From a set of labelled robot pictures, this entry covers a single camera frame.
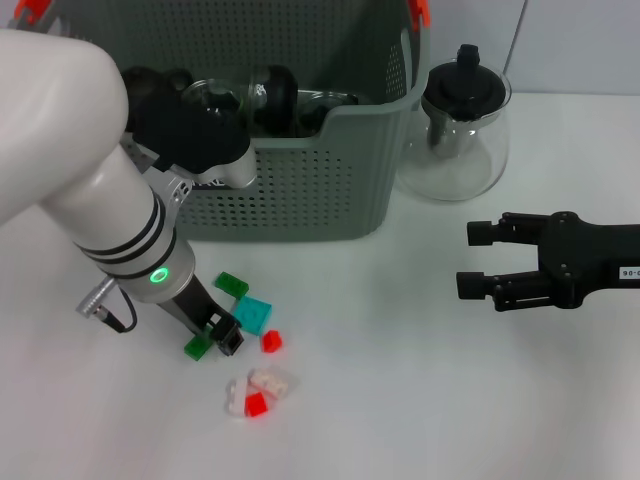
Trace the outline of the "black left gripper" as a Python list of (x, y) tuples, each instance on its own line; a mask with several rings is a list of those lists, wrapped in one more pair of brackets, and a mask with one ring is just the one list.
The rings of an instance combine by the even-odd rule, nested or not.
[(196, 334), (195, 342), (215, 343), (225, 356), (233, 356), (244, 341), (241, 323), (233, 315), (224, 313), (214, 325), (210, 322), (220, 314), (221, 307), (197, 277), (192, 277), (176, 296), (158, 306)]

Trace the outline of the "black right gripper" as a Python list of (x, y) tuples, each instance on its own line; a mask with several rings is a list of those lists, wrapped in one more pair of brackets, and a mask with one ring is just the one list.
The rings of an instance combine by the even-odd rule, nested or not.
[(575, 309), (593, 292), (639, 287), (637, 224), (596, 225), (573, 212), (503, 213), (496, 224), (468, 222), (467, 239), (469, 246), (537, 245), (539, 240), (541, 272), (456, 274), (461, 300), (490, 297), (498, 312), (546, 306)]

